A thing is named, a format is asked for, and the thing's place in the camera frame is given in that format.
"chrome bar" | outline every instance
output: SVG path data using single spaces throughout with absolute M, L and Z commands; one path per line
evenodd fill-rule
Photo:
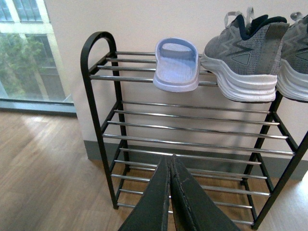
M 142 171 L 155 171 L 155 168 L 146 168 L 146 167 L 130 167 L 130 169 L 135 170 L 142 170 Z M 231 180 L 231 181 L 242 181 L 242 178 L 231 178 L 231 177 L 221 177 L 221 176 L 214 176 L 214 175 L 205 175 L 205 174 L 197 174 L 197 173 L 191 173 L 194 177 L 204 177 L 204 178 L 210 178 L 210 179 L 218 179 L 218 180 Z
M 150 179 L 148 178 L 141 178 L 141 177 L 131 177 L 131 176 L 123 176 L 118 174 L 111 174 L 112 177 L 121 178 L 125 180 L 133 180 L 133 181 L 141 181 L 141 182 L 149 182 Z
M 226 193 L 237 193 L 237 194 L 247 194 L 247 195 L 270 196 L 270 193 L 247 191 L 242 189 L 231 189 L 231 188 L 205 186 L 205 185 L 201 185 L 201 188 L 203 188 L 204 190 L 224 192 L 224 193 L 226 192 Z
M 231 162 L 231 163 L 246 164 L 246 165 L 260 165 L 261 164 L 261 162 L 254 162 L 254 161 L 248 161 L 248 160 L 234 160 L 234 159 L 227 159 L 227 158 L 207 157 L 207 156 L 198 156 L 198 155 L 162 153 L 162 152 L 154 152 L 154 151 L 146 151 L 146 150 L 138 150 L 138 149 L 129 149 L 129 148 L 120 148 L 120 150 L 122 150 L 124 152 L 136 152 L 136 153 L 146 153 L 146 154 L 176 155 L 178 157 L 183 157 L 183 158 L 201 159 L 201 160 L 209 160 L 209 161 L 220 161 L 220 162 Z
M 267 177 L 264 176 L 255 176 L 255 175 L 247 175 L 247 174 L 241 174 L 241 173 L 232 173 L 232 172 L 221 172 L 221 171 L 211 171 L 211 170 L 203 170 L 203 169 L 196 169 L 196 168 L 188 168 L 190 172 L 205 172 L 215 175 L 224 175 L 224 176 L 233 176 L 233 177 L 245 177 L 245 178 L 254 178 L 254 179 L 260 179 L 260 180 L 266 180 Z
M 127 190 L 127 189 L 120 189 L 120 191 L 125 192 L 125 193 L 130 193 L 130 194 L 143 195 L 143 192 L 139 192 L 139 191 L 133 191 L 133 190 Z M 216 202 L 216 201 L 214 201 L 214 203 L 219 206 L 227 206 L 227 207 L 234 207 L 234 208 L 247 208 L 247 209 L 252 208 L 252 206 L 250 205 L 237 205 L 237 204 Z
M 234 131 L 222 131 L 222 130 L 210 130 L 210 129 L 200 129 L 200 128 L 180 128 L 180 127 L 168 127 L 161 125 L 148 125 L 148 124 L 133 124 L 133 123 L 125 123 L 125 122 L 115 122 L 108 121 L 108 124 L 120 125 L 120 126 L 131 126 L 131 127 L 140 127 L 140 128 L 158 128 L 158 129 L 169 129 L 169 130 L 182 130 L 182 131 L 193 131 L 193 132 L 201 132 L 201 133 L 214 133 L 214 134 L 222 134 L 222 135 L 233 135 L 233 136 L 247 136 L 247 137 L 260 137 L 260 138 L 269 138 L 269 139 L 281 139 L 285 140 L 287 136 L 276 136 L 276 135 L 265 135 L 265 134 L 257 134 L 257 133 L 246 133 L 246 132 L 234 132 Z
M 216 205 L 220 206 L 227 206 L 227 207 L 233 207 L 233 208 L 247 208 L 247 209 L 252 209 L 252 206 L 250 205 L 236 205 L 236 204 L 230 204 L 230 203 L 225 203 L 225 202 L 216 202 L 214 201 Z
M 122 82 L 153 83 L 152 78 L 142 78 L 142 77 L 90 76 L 90 79 L 92 80 L 112 80 L 112 81 L 122 81 Z M 199 86 L 217 87 L 217 82 L 199 81 Z
M 116 163 L 127 164 L 127 165 L 135 165 L 135 166 L 145 166 L 145 167 L 157 167 L 154 164 L 147 164 L 141 162 L 134 162 L 134 161 L 124 161 L 124 160 L 115 160 Z
M 156 70 L 156 68 L 104 66 L 104 65 L 97 65 L 97 68 L 100 70 L 111 70 L 111 71 L 150 71 L 150 72 L 154 72 Z
M 156 68 L 141 68 L 141 67 L 124 67 L 124 66 L 105 66 L 105 65 L 97 65 L 97 68 L 100 70 L 111 70 L 111 71 L 147 71 L 154 72 Z M 206 70 L 199 71 L 200 75 L 213 75 Z
M 250 225 L 250 226 L 254 225 L 254 223 L 251 221 L 245 221 L 245 220 L 232 220 L 232 221 L 236 224 Z
M 147 168 L 147 167 L 134 167 L 134 166 L 131 166 L 130 169 L 142 170 L 142 171 L 151 171 L 151 172 L 155 171 L 155 168 Z
M 135 205 L 128 205 L 128 204 L 123 204 L 123 203 L 117 203 L 118 206 L 120 207 L 127 207 L 127 208 L 134 208 Z M 238 224 L 244 224 L 244 225 L 253 225 L 253 222 L 250 221 L 244 221 L 244 220 L 232 220 L 234 223 Z
M 156 60 L 150 59 L 116 59 L 116 58 L 106 58 L 109 62 L 122 62 L 122 63 L 140 63 L 140 64 L 155 64 Z
M 170 114 L 161 114 L 161 113 L 142 113 L 142 112 L 130 112 L 115 110 L 119 114 L 128 114 L 128 115 L 139 115 L 139 116 L 161 116 L 161 117 L 171 117 L 171 118 L 184 118 L 184 119 L 199 119 L 199 120 L 213 120 L 221 122 L 230 122 L 230 123 L 245 123 L 245 124 L 258 124 L 258 125 L 279 125 L 277 122 L 264 122 L 264 121 L 251 121 L 251 120 L 240 120 L 240 119 L 226 119 L 226 118 L 212 118 L 212 117 L 201 117 L 201 116 L 189 116 L 189 115 L 170 115 Z
M 115 54 L 119 54 L 119 55 L 144 55 L 144 56 L 155 56 L 155 52 L 116 51 Z
M 169 104 L 169 103 L 144 103 L 144 102 L 134 102 L 134 101 L 122 101 L 122 103 L 123 104 L 147 105 L 147 106 L 183 107 L 183 108 L 191 108 L 191 109 L 205 109 L 205 110 L 217 110 L 217 111 L 228 111 L 228 112 L 248 112 L 248 113 L 269 114 L 269 111 L 255 111 L 255 110 L 237 109 L 237 108 L 203 107 L 203 106 L 191 106 L 191 105 Z
M 136 207 L 135 205 L 128 205 L 128 204 L 123 204 L 123 203 L 117 203 L 117 206 L 127 207 L 127 208 L 134 208 L 134 207 Z
M 157 165 L 146 164 L 146 163 L 141 163 L 141 162 L 132 162 L 132 161 L 123 161 L 123 160 L 115 160 L 115 162 L 116 163 L 126 164 L 126 165 L 134 165 L 134 166 L 157 167 Z M 137 168 L 137 169 L 139 169 L 139 170 L 155 171 L 155 169 L 153 169 L 153 168 Z M 245 178 L 261 179 L 261 180 L 266 180 L 267 179 L 267 177 L 264 177 L 264 176 L 254 176 L 254 175 L 247 175 L 247 174 L 241 174 L 241 173 L 221 172 L 221 171 L 203 170 L 203 169 L 196 169 L 196 168 L 188 168 L 187 170 L 189 172 L 204 172 L 204 173 L 209 173 L 209 174 L 213 174 L 213 175 L 223 175 L 223 176 L 239 177 L 239 178 L 223 178 L 225 180 L 242 180 L 243 177 L 245 177 Z M 213 176 L 209 176 L 209 175 L 195 174 L 195 173 L 192 173 L 192 175 L 198 176 L 198 177 L 209 177 L 209 178 L 213 177 Z
M 212 148 L 212 149 L 224 149 L 224 150 L 233 150 L 233 151 L 242 151 L 242 152 L 253 152 L 253 153 L 269 153 L 269 154 L 283 154 L 283 155 L 294 155 L 294 152 L 288 151 L 276 151 L 276 150 L 267 150 L 259 148 L 244 148 L 244 147 L 232 147 L 232 146 L 222 146 L 214 144 L 205 144 L 205 143 L 190 143 L 190 142 L 180 142 L 180 141 L 166 141 L 152 138 L 141 138 L 141 137 L 132 137 L 132 136 L 119 136 L 111 134 L 103 134 L 105 138 L 111 139 L 121 139 L 127 141 L 143 141 L 143 142 L 154 142 L 154 143 L 166 143 L 166 144 L 175 144 L 175 145 L 184 145 L 184 146 L 193 146 L 193 147 L 202 147 L 202 148 Z
M 125 81 L 125 82 L 153 83 L 152 78 L 141 78 L 141 77 L 90 76 L 90 79 L 92 79 L 92 80 L 112 80 L 112 81 Z

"metal shoe rack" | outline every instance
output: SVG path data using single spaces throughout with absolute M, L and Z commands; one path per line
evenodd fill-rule
M 110 51 L 101 58 L 94 66 L 91 68 L 88 67 L 88 59 L 89 59 L 89 53 L 91 51 L 92 46 L 99 40 L 99 39 L 105 39 L 108 42 Z M 133 59 L 133 58 L 118 58 L 118 56 L 130 56 L 131 57 L 141 57 L 141 56 L 147 56 L 152 57 L 152 59 Z M 119 206 L 126 206 L 126 207 L 134 207 L 134 205 L 128 205 L 128 204 L 121 204 L 118 202 L 120 194 L 123 193 L 133 193 L 133 194 L 142 194 L 142 192 L 139 192 L 137 190 L 127 190 L 123 188 L 123 184 L 125 181 L 141 181 L 141 182 L 148 182 L 149 178 L 144 177 L 134 177 L 129 175 L 130 169 L 139 169 L 139 170 L 154 170 L 155 166 L 154 164 L 146 164 L 146 163 L 140 163 L 140 162 L 132 162 L 129 160 L 129 156 L 131 153 L 140 153 L 143 155 L 149 155 L 149 154 L 155 154 L 155 155 L 171 155 L 171 153 L 162 153 L 157 152 L 154 150 L 149 151 L 142 150 L 142 149 L 132 149 L 130 148 L 129 142 L 131 141 L 139 141 L 139 142 L 145 142 L 145 143 L 155 143 L 156 145 L 166 145 L 166 144 L 177 144 L 179 146 L 190 146 L 190 147 L 197 147 L 197 148 L 205 148 L 205 149 L 214 149 L 215 152 L 217 152 L 216 157 L 209 157 L 209 156 L 196 156 L 196 155 L 187 155 L 187 154 L 179 154 L 179 157 L 183 158 L 191 158 L 195 159 L 197 161 L 217 161 L 217 162 L 230 162 L 230 163 L 237 163 L 239 165 L 245 165 L 245 171 L 242 174 L 239 173 L 231 173 L 231 172 L 221 172 L 221 171 L 212 171 L 212 170 L 206 170 L 206 169 L 189 169 L 193 175 L 197 177 L 204 177 L 204 178 L 210 178 L 210 179 L 218 179 L 218 180 L 232 180 L 232 181 L 238 181 L 239 184 L 241 184 L 241 187 L 243 189 L 232 189 L 232 188 L 226 188 L 226 187 L 216 187 L 216 186 L 208 186 L 208 185 L 202 185 L 202 188 L 206 190 L 206 192 L 209 191 L 215 191 L 215 192 L 226 192 L 226 193 L 236 193 L 241 196 L 246 197 L 246 200 L 248 201 L 248 205 L 236 205 L 232 203 L 225 203 L 225 202 L 216 202 L 219 206 L 229 206 L 232 208 L 238 208 L 238 209 L 246 209 L 248 213 L 251 213 L 252 215 L 252 221 L 243 221 L 243 220 L 233 220 L 235 223 L 239 224 L 246 224 L 250 225 L 252 229 L 257 229 L 266 214 L 268 213 L 269 209 L 275 202 L 276 198 L 282 191 L 283 187 L 285 186 L 286 182 L 290 178 L 291 174 L 294 172 L 296 166 L 299 164 L 300 160 L 302 159 L 303 155 L 305 154 L 307 148 L 308 148 L 308 132 L 305 134 L 304 138 L 302 139 L 301 143 L 298 145 L 295 140 L 292 138 L 291 134 L 289 133 L 286 126 L 281 121 L 280 117 L 277 114 L 277 109 L 279 107 L 279 104 L 282 100 L 282 95 L 277 92 L 276 94 L 276 100 L 271 103 L 270 108 L 268 111 L 254 111 L 254 110 L 242 110 L 242 109 L 233 109 L 233 108 L 221 108 L 221 107 L 200 107 L 200 106 L 191 106 L 191 105 L 182 105 L 182 104 L 167 104 L 167 103 L 150 103 L 150 102 L 131 102 L 131 101 L 125 101 L 122 99 L 122 90 L 121 90 L 121 82 L 136 82 L 138 83 L 152 83 L 153 79 L 146 78 L 146 77 L 125 77 L 120 76 L 119 71 L 132 71 L 132 72 L 153 72 L 155 71 L 155 66 L 153 68 L 141 68 L 141 67 L 135 67 L 138 64 L 155 64 L 154 60 L 154 53 L 150 52 L 122 52 L 116 50 L 116 43 L 113 38 L 113 36 L 108 32 L 96 32 L 93 35 L 91 35 L 88 40 L 86 41 L 82 52 L 81 52 L 81 71 L 83 75 L 83 80 L 85 84 L 85 89 L 87 92 L 87 97 L 90 105 L 90 111 L 92 115 L 92 120 L 94 123 L 94 128 L 101 152 L 101 157 L 103 161 L 104 171 L 106 174 L 108 187 L 111 195 L 111 200 L 113 203 L 113 206 L 115 209 L 117 209 Z M 134 67 L 120 67 L 118 66 L 119 63 L 126 63 L 126 64 L 132 64 L 134 63 Z M 100 70 L 109 70 L 112 71 L 112 75 L 98 75 L 97 73 Z M 201 75 L 210 75 L 209 72 L 206 70 L 200 71 Z M 99 103 L 99 100 L 94 98 L 93 93 L 93 86 L 92 86 L 92 80 L 109 80 L 114 82 L 115 86 L 115 104 L 112 107 L 110 113 L 104 120 L 102 124 L 100 124 L 98 112 L 97 112 L 97 104 Z M 210 82 L 210 81 L 200 81 L 199 86 L 203 87 L 215 87 L 217 86 L 216 82 Z M 124 108 L 126 105 L 139 105 L 142 106 L 142 111 L 126 111 Z M 164 113 L 151 113 L 147 112 L 148 107 L 157 107 L 157 108 L 188 108 L 193 110 L 214 110 L 214 111 L 227 111 L 227 112 L 237 112 L 237 113 L 243 113 L 243 114 L 263 114 L 266 115 L 266 118 L 264 121 L 251 121 L 251 120 L 239 120 L 239 119 L 228 119 L 228 118 L 218 118 L 218 117 L 200 117 L 200 116 L 192 116 L 192 115 L 172 115 L 172 114 L 164 114 Z M 112 121 L 112 119 L 115 117 L 115 115 L 118 116 L 118 121 Z M 160 126 L 160 125 L 150 125 L 150 124 L 143 124 L 143 123 L 128 123 L 125 121 L 125 117 L 127 116 L 155 116 L 158 118 L 158 121 L 160 118 L 169 118 L 172 120 L 177 120 L 178 118 L 181 119 L 187 119 L 187 120 L 210 120 L 210 121 L 216 121 L 217 123 L 225 122 L 225 123 L 242 123 L 242 124 L 252 124 L 252 125 L 259 125 L 261 127 L 261 131 L 258 134 L 254 133 L 245 133 L 245 132 L 234 132 L 234 131 L 223 131 L 223 130 L 211 130 L 211 129 L 201 129 L 201 128 L 187 128 L 185 126 L 183 127 L 176 127 L 176 126 Z M 119 126 L 121 135 L 112 135 L 107 134 L 106 129 L 108 126 Z M 280 135 L 268 135 L 268 131 L 270 127 L 277 127 L 280 131 Z M 239 147 L 239 146 L 227 146 L 223 143 L 220 145 L 216 144 L 207 144 L 199 143 L 199 142 L 182 142 L 182 141 L 174 141 L 172 139 L 170 140 L 163 140 L 163 139 L 157 139 L 157 138 L 144 138 L 144 137 L 136 137 L 133 134 L 127 134 L 127 127 L 139 127 L 143 129 L 160 129 L 162 132 L 164 130 L 181 130 L 186 132 L 202 132 L 207 134 L 222 134 L 225 136 L 238 136 L 238 137 L 255 137 L 256 143 L 253 148 L 245 148 L 245 147 Z M 117 150 L 115 152 L 114 158 L 109 162 L 107 160 L 106 155 L 106 148 L 104 144 L 104 138 L 111 138 L 111 139 L 117 139 L 119 140 L 119 145 L 117 147 Z M 262 145 L 265 139 L 279 139 L 279 140 L 285 140 L 285 142 L 290 147 L 290 151 L 277 151 L 277 150 L 268 150 L 268 149 L 262 149 Z M 234 159 L 226 159 L 221 158 L 219 156 L 220 150 L 229 150 L 231 152 L 233 151 L 241 151 L 241 152 L 248 152 L 251 153 L 249 160 L 234 160 Z M 284 173 L 282 174 L 281 178 L 279 179 L 278 183 L 274 186 L 267 167 L 265 166 L 262 155 L 263 154 L 277 154 L 277 155 L 283 155 L 283 156 L 291 156 L 289 164 L 287 165 Z M 122 164 L 125 166 L 123 169 L 122 175 L 114 174 L 113 170 L 115 167 L 115 164 Z M 253 167 L 259 167 L 263 173 L 263 176 L 255 176 L 252 175 L 252 168 Z M 120 178 L 119 186 L 116 188 L 113 184 L 113 179 Z M 249 179 L 259 179 L 263 180 L 267 187 L 268 192 L 258 192 L 258 191 L 251 191 L 249 186 Z M 266 203 L 264 204 L 263 208 L 260 210 L 260 212 L 257 214 L 255 206 L 254 206 L 254 198 L 255 196 L 260 197 L 266 197 Z

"light blue slipper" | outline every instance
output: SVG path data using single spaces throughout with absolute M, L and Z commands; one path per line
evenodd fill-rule
M 195 90 L 199 84 L 200 69 L 198 50 L 183 39 L 165 38 L 155 49 L 155 86 L 171 92 Z

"green foliage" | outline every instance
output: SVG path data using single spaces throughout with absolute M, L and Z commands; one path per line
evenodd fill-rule
M 34 37 L 0 36 L 0 81 L 10 98 L 24 99 L 38 91 L 34 73 L 40 70 L 36 60 L 41 60 L 42 50 Z

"curved frame top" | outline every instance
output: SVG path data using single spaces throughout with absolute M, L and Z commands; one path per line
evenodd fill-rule
M 93 47 L 93 45 L 99 40 L 99 39 L 105 39 L 108 42 L 109 45 L 109 50 L 110 53 L 116 52 L 116 43 L 115 43 L 115 39 L 112 36 L 112 34 L 110 34 L 107 31 L 99 31 L 99 32 L 95 32 L 93 33 L 85 42 L 85 44 L 83 45 L 83 48 L 81 50 L 81 56 L 80 56 L 80 67 L 81 67 L 81 73 L 82 76 L 88 77 L 89 74 L 89 54 L 90 51 Z

